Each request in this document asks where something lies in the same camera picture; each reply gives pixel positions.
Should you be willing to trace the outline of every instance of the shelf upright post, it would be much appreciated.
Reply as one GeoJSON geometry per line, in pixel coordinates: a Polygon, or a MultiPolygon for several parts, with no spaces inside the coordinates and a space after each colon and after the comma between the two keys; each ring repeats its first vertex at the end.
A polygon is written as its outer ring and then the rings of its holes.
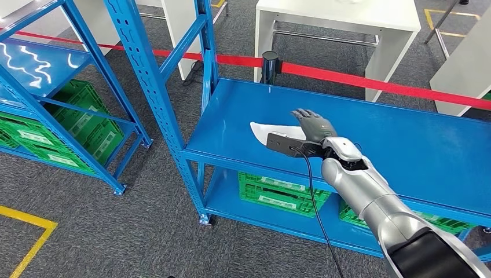
{"type": "Polygon", "coordinates": [[[150,148],[152,144],[152,139],[150,139],[150,136],[143,128],[143,125],[140,122],[137,113],[131,106],[130,100],[124,93],[123,88],[118,82],[118,79],[112,72],[109,63],[104,58],[101,49],[97,45],[96,40],[92,36],[89,27],[87,26],[82,15],[75,6],[75,3],[73,1],[65,1],[62,6],[65,10],[65,14],[68,16],[72,25],[75,27],[75,30],[78,33],[79,37],[82,39],[82,42],[85,44],[89,53],[92,55],[92,59],[94,60],[94,64],[96,65],[97,69],[102,73],[104,79],[106,80],[106,83],[109,84],[109,88],[111,88],[113,94],[116,96],[116,99],[118,99],[119,104],[123,107],[126,115],[128,115],[130,120],[136,123],[135,132],[137,133],[137,136],[139,136],[140,134],[143,135],[142,145],[145,148],[150,148]]]}
{"type": "MultiPolygon", "coordinates": [[[[203,95],[201,112],[204,112],[210,96],[213,94],[218,82],[217,46],[213,32],[213,19],[210,0],[195,0],[196,17],[206,15],[206,23],[200,33],[201,53],[203,54],[203,95]]],[[[198,162],[198,184],[204,185],[204,163],[198,162]]]]}
{"type": "Polygon", "coordinates": [[[152,53],[137,5],[134,0],[104,1],[160,131],[198,211],[200,223],[208,224],[210,215],[204,208],[203,188],[197,182],[190,161],[182,155],[185,144],[164,84],[163,74],[160,73],[152,53]]]}
{"type": "Polygon", "coordinates": [[[65,128],[62,127],[44,107],[20,84],[15,77],[0,66],[0,85],[18,98],[30,111],[32,111],[38,120],[43,123],[51,132],[53,132],[63,143],[71,148],[80,158],[87,163],[97,173],[97,177],[107,182],[114,189],[114,194],[121,195],[126,188],[125,185],[119,183],[104,166],[89,154],[80,143],[74,139],[65,128]]]}

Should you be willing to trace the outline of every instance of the shelf foot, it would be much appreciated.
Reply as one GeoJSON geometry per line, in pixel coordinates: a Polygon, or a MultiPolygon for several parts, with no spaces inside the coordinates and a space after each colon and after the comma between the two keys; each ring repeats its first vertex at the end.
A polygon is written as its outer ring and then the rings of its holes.
{"type": "Polygon", "coordinates": [[[114,190],[114,195],[116,195],[116,196],[123,195],[124,191],[126,190],[126,184],[121,184],[121,186],[123,187],[123,190],[122,191],[120,191],[120,190],[114,190]]]}
{"type": "Polygon", "coordinates": [[[200,224],[206,225],[206,226],[211,226],[213,224],[213,220],[211,218],[211,215],[209,214],[202,214],[200,215],[200,224]]]}
{"type": "Polygon", "coordinates": [[[153,144],[153,139],[150,139],[150,143],[149,144],[146,144],[145,142],[141,143],[141,145],[145,148],[145,149],[149,149],[153,144]]]}

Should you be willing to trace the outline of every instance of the red barrier tape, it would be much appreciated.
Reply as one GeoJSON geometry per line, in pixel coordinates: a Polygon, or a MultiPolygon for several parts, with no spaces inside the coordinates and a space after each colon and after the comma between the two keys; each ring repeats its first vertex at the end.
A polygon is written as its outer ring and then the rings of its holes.
{"type": "MultiPolygon", "coordinates": [[[[50,39],[53,41],[75,43],[82,45],[80,41],[75,41],[71,39],[56,38],[52,36],[45,36],[34,34],[30,32],[16,32],[18,35],[31,36],[34,38],[50,39]]],[[[99,44],[99,47],[105,47],[116,50],[123,50],[123,46],[119,45],[103,45],[99,44]]],[[[154,55],[156,56],[169,56],[170,50],[154,49],[154,55]]],[[[196,53],[186,53],[183,58],[191,60],[202,60],[201,54],[196,53]]],[[[217,62],[220,64],[228,65],[240,65],[244,67],[261,67],[262,59],[248,56],[233,56],[233,55],[217,55],[217,62]]],[[[468,105],[475,108],[483,108],[491,110],[491,101],[480,100],[472,97],[459,96],[456,94],[449,94],[444,92],[438,92],[428,89],[422,89],[417,87],[403,86],[393,83],[382,82],[379,80],[368,79],[365,77],[343,74],[340,72],[329,71],[327,69],[307,67],[304,65],[297,65],[291,63],[283,63],[282,72],[286,74],[295,74],[300,76],[306,76],[310,78],[321,79],[325,81],[337,82],[357,87],[364,87],[375,90],[382,90],[390,93],[401,94],[403,96],[426,98],[428,100],[439,100],[445,101],[447,103],[455,103],[461,105],[468,105]]]]}

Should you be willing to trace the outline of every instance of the crate label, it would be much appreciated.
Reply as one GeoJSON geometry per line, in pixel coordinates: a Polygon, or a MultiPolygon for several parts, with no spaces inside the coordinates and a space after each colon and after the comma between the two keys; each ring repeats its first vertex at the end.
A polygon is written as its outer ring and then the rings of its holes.
{"type": "MultiPolygon", "coordinates": [[[[89,110],[97,112],[97,108],[93,107],[92,105],[89,107],[89,110]]],[[[82,131],[83,127],[90,121],[90,119],[92,119],[93,116],[94,115],[92,114],[84,113],[82,117],[80,117],[80,119],[74,124],[74,126],[72,126],[72,128],[68,130],[68,132],[70,132],[72,136],[77,136],[80,131],[82,131]]]]}
{"type": "Polygon", "coordinates": [[[110,145],[112,140],[115,138],[116,133],[110,131],[109,134],[106,136],[104,141],[99,145],[99,147],[96,149],[96,152],[94,153],[94,157],[96,159],[99,159],[101,155],[104,153],[104,151],[107,149],[107,147],[110,145]]]}
{"type": "Polygon", "coordinates": [[[268,184],[274,184],[274,185],[290,188],[290,189],[297,190],[297,191],[305,191],[305,186],[299,185],[299,184],[292,184],[291,182],[279,181],[279,180],[275,180],[272,178],[266,178],[266,177],[262,177],[261,181],[268,183],[268,184]]]}
{"type": "Polygon", "coordinates": [[[59,163],[68,164],[68,165],[71,165],[71,166],[78,167],[78,165],[73,160],[71,160],[71,159],[61,158],[61,157],[50,155],[50,154],[48,154],[48,157],[52,161],[56,161],[56,162],[59,162],[59,163]]]}
{"type": "Polygon", "coordinates": [[[296,204],[293,204],[293,203],[287,203],[287,202],[284,202],[284,201],[272,199],[272,198],[269,198],[269,197],[266,197],[266,196],[262,196],[262,195],[259,196],[259,199],[258,200],[260,202],[269,203],[269,204],[275,204],[277,206],[286,207],[286,208],[291,209],[291,210],[296,210],[296,204]]]}
{"type": "Polygon", "coordinates": [[[436,221],[436,220],[440,219],[440,216],[437,216],[437,215],[420,213],[419,211],[415,211],[415,213],[417,215],[421,216],[422,218],[424,218],[425,220],[436,221]]]}
{"type": "Polygon", "coordinates": [[[19,132],[20,137],[22,137],[22,138],[25,138],[25,139],[28,139],[31,141],[41,142],[41,143],[48,144],[48,145],[53,145],[53,143],[51,141],[49,141],[46,137],[44,137],[42,135],[32,134],[29,132],[25,132],[24,130],[18,130],[17,132],[19,132]]]}

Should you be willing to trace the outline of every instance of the black cable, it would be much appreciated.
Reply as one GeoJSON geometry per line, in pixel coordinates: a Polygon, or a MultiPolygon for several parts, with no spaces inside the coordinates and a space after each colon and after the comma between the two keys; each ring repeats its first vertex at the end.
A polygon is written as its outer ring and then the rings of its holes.
{"type": "Polygon", "coordinates": [[[329,241],[329,237],[327,236],[327,233],[324,229],[324,225],[322,223],[321,217],[319,215],[319,210],[317,209],[316,205],[316,200],[314,197],[314,186],[312,185],[312,167],[310,166],[310,161],[309,158],[297,147],[290,146],[290,149],[296,151],[297,153],[301,154],[303,158],[305,159],[305,162],[307,162],[307,168],[309,169],[309,187],[310,187],[310,196],[312,197],[312,204],[314,205],[314,210],[316,211],[316,216],[317,216],[317,221],[319,222],[319,225],[321,226],[321,230],[324,234],[325,240],[327,242],[327,246],[329,247],[329,250],[331,251],[332,258],[334,260],[334,263],[336,264],[336,267],[338,268],[339,276],[341,278],[345,278],[343,275],[343,272],[341,271],[341,267],[339,266],[338,258],[336,257],[336,254],[334,254],[334,250],[332,249],[331,242],[329,241]]]}

